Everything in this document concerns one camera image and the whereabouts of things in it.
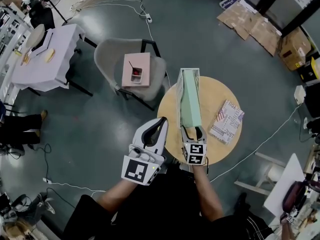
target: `flattened cardboard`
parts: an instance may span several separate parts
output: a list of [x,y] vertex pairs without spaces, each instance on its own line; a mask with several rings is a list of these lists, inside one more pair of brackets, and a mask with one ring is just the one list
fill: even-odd
[[217,19],[226,24],[243,39],[246,40],[249,36],[249,32],[244,28],[244,23],[248,21],[248,18],[253,17],[254,14],[239,3],[235,2],[232,6],[221,13]]
[[251,35],[272,56],[275,55],[281,37],[277,33],[277,29],[260,13],[253,13],[237,1],[217,19],[234,29],[244,40]]
[[277,33],[277,29],[265,18],[257,13],[255,18],[255,24],[250,31],[250,35],[257,40],[272,56],[275,56],[278,49],[280,35]]

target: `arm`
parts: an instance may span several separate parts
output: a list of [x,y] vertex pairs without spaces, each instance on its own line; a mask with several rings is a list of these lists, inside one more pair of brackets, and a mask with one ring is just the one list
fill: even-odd
[[287,221],[287,216],[284,217],[280,223],[282,225],[281,240],[295,240],[296,238],[292,232],[290,223]]
[[137,183],[122,179],[115,186],[106,191],[97,203],[106,209],[111,215],[114,215],[120,205],[126,200],[128,196],[135,190]]
[[224,216],[222,205],[210,184],[204,168],[200,165],[193,165],[192,168],[202,216],[211,222],[222,218]]

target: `white device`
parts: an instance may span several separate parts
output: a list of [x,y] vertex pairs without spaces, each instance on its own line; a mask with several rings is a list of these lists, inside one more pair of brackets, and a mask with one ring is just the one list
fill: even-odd
[[43,44],[38,49],[31,52],[31,54],[29,55],[29,58],[34,58],[38,54],[40,54],[48,49],[48,46],[49,46],[49,43],[50,43],[50,40],[51,40],[53,33],[54,33],[54,30],[52,28],[50,28],[46,31],[46,35],[45,35]]
[[298,85],[294,91],[294,98],[298,105],[305,102],[306,91],[302,85]]
[[187,165],[204,165],[207,154],[207,134],[202,126],[195,127],[196,138],[189,138],[186,128],[181,126],[182,153]]
[[159,117],[139,127],[129,154],[124,156],[121,178],[149,186],[165,161],[162,156],[168,133],[168,119]]

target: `black chair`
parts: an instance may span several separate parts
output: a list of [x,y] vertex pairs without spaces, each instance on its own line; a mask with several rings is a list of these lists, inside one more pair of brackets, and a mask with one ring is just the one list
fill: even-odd
[[40,2],[35,4],[31,8],[31,10],[29,11],[29,16],[30,23],[34,28],[36,28],[40,24],[44,25],[44,29],[46,31],[48,29],[54,29],[56,27],[51,9],[44,8]]

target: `cardboard box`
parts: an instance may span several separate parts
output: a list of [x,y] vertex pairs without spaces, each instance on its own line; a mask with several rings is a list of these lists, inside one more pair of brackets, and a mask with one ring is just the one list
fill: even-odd
[[279,55],[288,69],[294,71],[306,63],[306,55],[310,51],[308,38],[300,27],[297,27],[283,39]]

